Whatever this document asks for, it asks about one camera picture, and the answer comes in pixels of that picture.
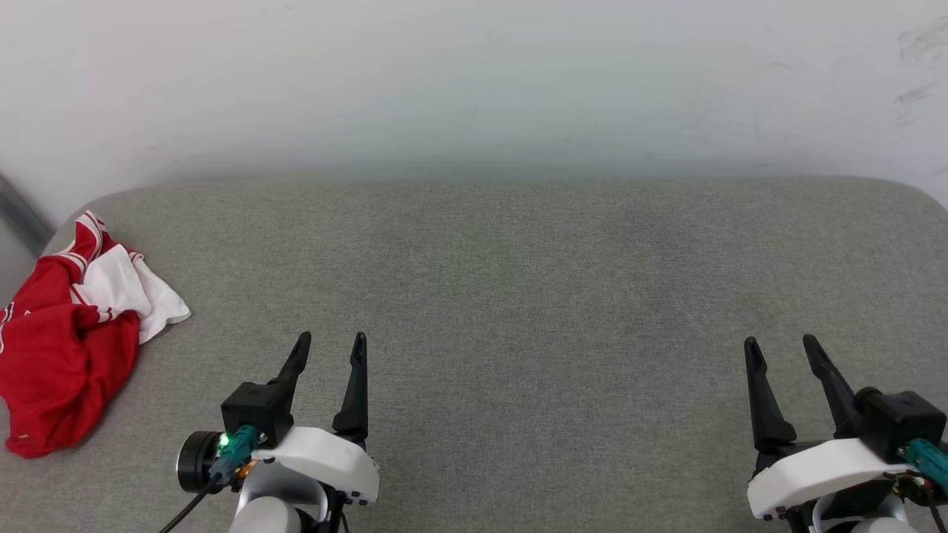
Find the red garment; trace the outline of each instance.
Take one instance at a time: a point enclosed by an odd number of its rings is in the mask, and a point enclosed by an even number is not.
[[[40,258],[4,309],[0,396],[9,409],[10,451],[40,457],[78,443],[135,366],[136,312],[86,304],[73,287],[116,244],[87,211],[76,221],[75,241]]]

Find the black cable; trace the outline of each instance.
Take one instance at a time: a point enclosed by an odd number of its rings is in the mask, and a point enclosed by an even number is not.
[[[945,530],[945,522],[941,519],[939,508],[935,506],[935,494],[932,492],[932,489],[928,485],[922,485],[921,489],[925,491],[925,496],[928,498],[928,508],[932,511],[932,520],[935,521],[939,533],[948,533],[948,531]]]
[[[197,495],[194,496],[194,499],[191,500],[191,502],[187,506],[185,506],[185,508],[181,509],[181,512],[179,512],[176,517],[174,517],[170,522],[168,522],[168,525],[162,527],[161,531],[159,531],[158,533],[168,533],[169,531],[174,529],[174,527],[178,525],[178,523],[184,520],[184,517],[188,516],[188,513],[193,511],[194,508],[197,507],[197,505],[201,503],[201,500],[203,500],[204,497],[208,495],[210,490],[214,488],[215,485],[217,485],[217,480],[219,479],[221,479],[221,474],[219,473],[214,474],[214,476],[210,478],[210,481],[208,481],[208,483],[204,485],[204,488],[202,488],[197,493]]]

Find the teal cable plug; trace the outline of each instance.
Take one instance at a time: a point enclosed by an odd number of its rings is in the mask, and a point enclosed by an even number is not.
[[[925,439],[917,438],[908,443],[905,460],[948,492],[948,456]]]
[[[221,456],[210,466],[210,477],[220,474],[217,484],[227,485],[233,480],[237,469],[250,460],[250,454],[257,449],[260,441],[253,426],[241,426],[233,435],[228,435],[228,439],[222,438],[221,442],[226,444],[221,449]]]

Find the gray fabric surface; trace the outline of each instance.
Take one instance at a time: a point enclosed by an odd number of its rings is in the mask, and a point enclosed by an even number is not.
[[[853,387],[948,408],[948,212],[900,185],[209,184],[92,209],[193,317],[143,347],[82,445],[0,452],[3,531],[157,531],[190,499],[181,441],[303,330],[301,425],[328,427],[369,338],[381,496],[353,533],[788,530],[746,502],[748,335],[801,439],[832,431],[804,333]],[[235,503],[179,530],[227,531]]]

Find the white fabric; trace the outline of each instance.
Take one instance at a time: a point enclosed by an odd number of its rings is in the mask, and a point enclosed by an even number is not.
[[[191,310],[157,277],[141,258],[129,257],[116,245],[89,264],[81,285],[73,285],[82,300],[99,308],[102,321],[123,311],[138,313],[138,344],[144,344],[167,324],[186,320]]]

